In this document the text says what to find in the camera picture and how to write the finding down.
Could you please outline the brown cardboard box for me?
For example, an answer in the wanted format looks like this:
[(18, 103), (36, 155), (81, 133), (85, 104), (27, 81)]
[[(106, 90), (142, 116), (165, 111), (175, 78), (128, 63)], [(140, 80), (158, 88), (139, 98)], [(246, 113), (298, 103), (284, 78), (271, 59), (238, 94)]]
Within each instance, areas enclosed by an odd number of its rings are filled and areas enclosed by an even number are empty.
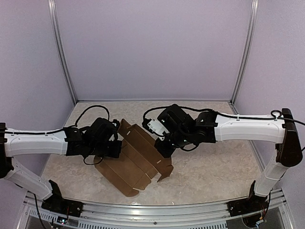
[(155, 140), (140, 126), (122, 119), (118, 133), (123, 137), (119, 158), (104, 158), (95, 168), (122, 194), (134, 197), (157, 174), (159, 182), (171, 175), (172, 159), (157, 151)]

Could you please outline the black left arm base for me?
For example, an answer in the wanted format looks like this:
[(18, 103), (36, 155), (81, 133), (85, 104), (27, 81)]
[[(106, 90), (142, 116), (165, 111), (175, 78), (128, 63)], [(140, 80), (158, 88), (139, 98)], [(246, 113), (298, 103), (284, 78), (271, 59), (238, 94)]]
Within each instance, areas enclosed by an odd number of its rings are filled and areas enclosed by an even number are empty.
[(49, 180), (51, 184), (51, 196), (43, 200), (41, 208), (51, 212), (79, 218), (83, 209), (83, 203), (76, 200), (63, 198), (56, 182)]

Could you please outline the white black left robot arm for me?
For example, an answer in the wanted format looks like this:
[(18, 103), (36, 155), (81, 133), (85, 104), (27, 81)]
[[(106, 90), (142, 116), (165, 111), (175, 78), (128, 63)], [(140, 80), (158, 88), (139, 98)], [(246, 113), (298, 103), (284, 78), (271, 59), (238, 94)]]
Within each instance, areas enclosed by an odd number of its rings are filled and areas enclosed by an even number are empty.
[(75, 126), (46, 132), (25, 132), (0, 124), (0, 177), (37, 195), (56, 212), (62, 212), (67, 202), (54, 181), (46, 181), (22, 166), (16, 156), (55, 154), (61, 156), (97, 156), (118, 158), (122, 141), (118, 139), (120, 122), (97, 118), (93, 124), (78, 129)]

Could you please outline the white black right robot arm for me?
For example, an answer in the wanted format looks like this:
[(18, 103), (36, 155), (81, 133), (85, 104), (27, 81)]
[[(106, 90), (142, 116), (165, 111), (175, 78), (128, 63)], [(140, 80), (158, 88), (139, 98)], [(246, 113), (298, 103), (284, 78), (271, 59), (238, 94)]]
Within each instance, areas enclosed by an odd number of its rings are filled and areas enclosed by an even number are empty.
[(166, 107), (148, 129), (158, 136), (155, 147), (163, 157), (171, 157), (176, 149), (201, 143), (230, 140), (266, 141), (275, 144), (275, 152), (260, 178), (255, 181), (252, 195), (244, 200), (244, 208), (255, 211), (261, 206), (275, 184), (288, 168), (303, 159), (295, 120), (289, 109), (272, 111), (270, 115), (231, 115), (212, 109), (199, 111), (196, 119), (181, 106)]

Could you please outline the aluminium front rail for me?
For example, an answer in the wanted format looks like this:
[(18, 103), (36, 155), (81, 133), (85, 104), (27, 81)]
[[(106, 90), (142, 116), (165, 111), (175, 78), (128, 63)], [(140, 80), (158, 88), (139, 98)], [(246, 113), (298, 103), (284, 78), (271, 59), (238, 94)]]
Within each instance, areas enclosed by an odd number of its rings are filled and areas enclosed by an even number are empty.
[(68, 217), (61, 225), (63, 215), (35, 207), (34, 196), (26, 194), (22, 204), (18, 229), (245, 229), (248, 215), (231, 216), (226, 200), (164, 206), (119, 205), (85, 201), (80, 217)]

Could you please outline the left aluminium frame post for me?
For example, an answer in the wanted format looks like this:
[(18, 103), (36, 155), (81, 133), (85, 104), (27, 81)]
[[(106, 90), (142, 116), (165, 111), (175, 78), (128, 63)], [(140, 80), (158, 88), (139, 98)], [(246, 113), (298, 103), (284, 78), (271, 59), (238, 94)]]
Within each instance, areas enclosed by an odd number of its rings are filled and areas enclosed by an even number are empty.
[(57, 52), (61, 64), (61, 68), (63, 71), (63, 76), (65, 79), (65, 82), (67, 84), (68, 92), (70, 95), (70, 98), (72, 100), (73, 105), (76, 105), (78, 103), (78, 98), (72, 83), (72, 79), (70, 76), (69, 68), (67, 65), (66, 55), (64, 52), (64, 47), (61, 39), (61, 31), (60, 31), (60, 25), (57, 15), (57, 8), (56, 8), (56, 1), (55, 0), (48, 0), (48, 8), (52, 23), (52, 29), (54, 33), (55, 43), (57, 47)]

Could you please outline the aluminium frame post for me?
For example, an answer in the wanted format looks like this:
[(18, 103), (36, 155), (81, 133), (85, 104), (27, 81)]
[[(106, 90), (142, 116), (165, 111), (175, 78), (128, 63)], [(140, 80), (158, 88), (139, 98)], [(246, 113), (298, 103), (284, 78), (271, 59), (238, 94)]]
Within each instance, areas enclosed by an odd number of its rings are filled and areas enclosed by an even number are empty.
[(68, 92), (70, 95), (70, 98), (72, 100), (73, 105), (76, 105), (78, 103), (78, 98), (72, 83), (72, 79), (70, 76), (69, 68), (67, 65), (66, 55), (64, 52), (64, 47), (61, 39), (61, 31), (60, 31), (60, 25), (57, 15), (57, 8), (56, 8), (56, 1), (55, 0), (48, 0), (48, 8), (52, 23), (52, 29), (54, 33), (55, 43), (57, 47), (57, 52), (61, 64), (61, 68), (63, 71), (63, 76), (65, 79), (65, 82), (67, 84)]
[(238, 70), (238, 76), (237, 76), (237, 80), (235, 82), (233, 94), (232, 94), (232, 97), (230, 100), (232, 106), (235, 106), (235, 104), (236, 104), (239, 92), (241, 90), (242, 82), (244, 79), (244, 74), (245, 74), (245, 70), (247, 67), (247, 62), (249, 59), (253, 35), (254, 35), (254, 31), (255, 31), (258, 8), (259, 8), (259, 0), (252, 0), (250, 18), (249, 18), (249, 22), (248, 22), (248, 28), (247, 28), (246, 38), (245, 38), (245, 45), (244, 45), (244, 49), (243, 49), (243, 55), (241, 58), (241, 63), (240, 63), (240, 67)]

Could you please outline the right aluminium frame post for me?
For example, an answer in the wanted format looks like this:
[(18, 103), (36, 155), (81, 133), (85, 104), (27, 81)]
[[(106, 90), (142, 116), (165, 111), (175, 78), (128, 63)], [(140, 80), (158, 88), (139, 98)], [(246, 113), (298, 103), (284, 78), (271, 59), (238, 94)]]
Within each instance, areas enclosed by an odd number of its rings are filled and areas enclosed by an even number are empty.
[(243, 55), (241, 58), (241, 63), (240, 63), (240, 67), (238, 70), (238, 76), (237, 76), (237, 80), (235, 82), (233, 94), (232, 94), (232, 97), (230, 100), (232, 106), (235, 106), (235, 104), (236, 104), (239, 92), (241, 90), (242, 82), (244, 79), (244, 74), (245, 74), (245, 70), (247, 67), (247, 62), (249, 59), (253, 35), (254, 35), (254, 31), (255, 31), (258, 8), (259, 8), (259, 0), (252, 0), (250, 18), (249, 18), (249, 22), (248, 22), (248, 28), (247, 28), (246, 38), (245, 38), (245, 45), (244, 45), (244, 49), (243, 49)]

